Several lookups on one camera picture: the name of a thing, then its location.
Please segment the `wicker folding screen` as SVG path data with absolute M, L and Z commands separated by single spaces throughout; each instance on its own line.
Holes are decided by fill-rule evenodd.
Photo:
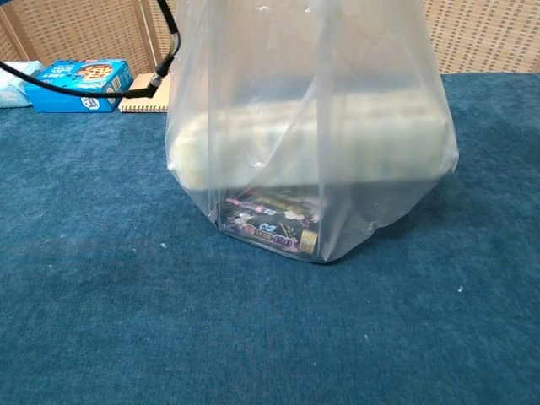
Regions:
M 421 0 L 443 73 L 540 73 L 540 0 Z M 170 34 L 155 0 L 0 0 L 0 60 L 126 59 L 148 73 Z

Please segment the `light blue wet wipes pack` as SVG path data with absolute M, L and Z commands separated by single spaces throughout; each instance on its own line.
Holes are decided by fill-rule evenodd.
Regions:
M 30 76 L 35 76 L 45 68 L 39 61 L 9 61 L 6 64 Z M 25 84 L 23 79 L 0 68 L 0 109 L 31 106 L 25 92 Z

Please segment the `blue carpet table mat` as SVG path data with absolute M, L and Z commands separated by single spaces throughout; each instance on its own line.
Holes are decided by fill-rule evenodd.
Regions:
M 220 234 L 160 114 L 0 109 L 0 405 L 540 405 L 540 74 L 444 85 L 456 172 L 322 265 Z

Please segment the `orange spiral notebook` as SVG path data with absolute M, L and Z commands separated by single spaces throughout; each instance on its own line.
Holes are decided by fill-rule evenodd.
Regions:
M 122 113 L 166 113 L 169 98 L 170 76 L 167 76 L 152 98 L 122 99 L 118 110 Z

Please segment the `clear plastic bag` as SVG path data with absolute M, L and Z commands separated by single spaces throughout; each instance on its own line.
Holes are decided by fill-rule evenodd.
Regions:
M 171 68 L 167 166 L 171 131 L 195 115 L 207 114 L 213 137 L 225 112 L 287 100 L 316 102 L 317 132 L 328 135 L 338 98 L 405 94 L 448 112 L 455 133 L 421 0 L 182 0 L 176 21 L 182 43 Z M 170 173 L 220 232 L 297 260 L 325 263 L 407 215 L 453 171 L 436 180 L 345 184 L 330 182 L 319 170 L 315 186 L 202 191 L 186 189 Z M 278 251 L 221 229 L 220 203 L 255 188 L 294 188 L 320 198 L 314 256 Z

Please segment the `blue cookie box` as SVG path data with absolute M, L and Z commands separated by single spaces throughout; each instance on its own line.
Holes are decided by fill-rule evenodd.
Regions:
M 92 93 L 116 93 L 129 90 L 133 76 L 124 59 L 57 60 L 39 73 L 37 78 L 64 89 Z M 38 112 L 112 112 L 118 99 L 75 97 L 26 84 L 25 93 Z

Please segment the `black printed snack pack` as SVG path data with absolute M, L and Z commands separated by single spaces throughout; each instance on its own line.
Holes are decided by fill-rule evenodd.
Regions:
M 300 189 L 251 189 L 220 203 L 220 227 L 265 247 L 313 257 L 319 239 L 320 198 Z

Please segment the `cream food package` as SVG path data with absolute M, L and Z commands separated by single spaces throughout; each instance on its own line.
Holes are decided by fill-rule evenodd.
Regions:
M 332 130 L 317 132 L 316 102 L 242 106 L 221 115 L 215 136 L 208 116 L 171 131 L 168 168 L 188 190 L 210 187 L 315 186 L 436 180 L 459 153 L 448 112 L 405 94 L 350 94 L 332 109 Z

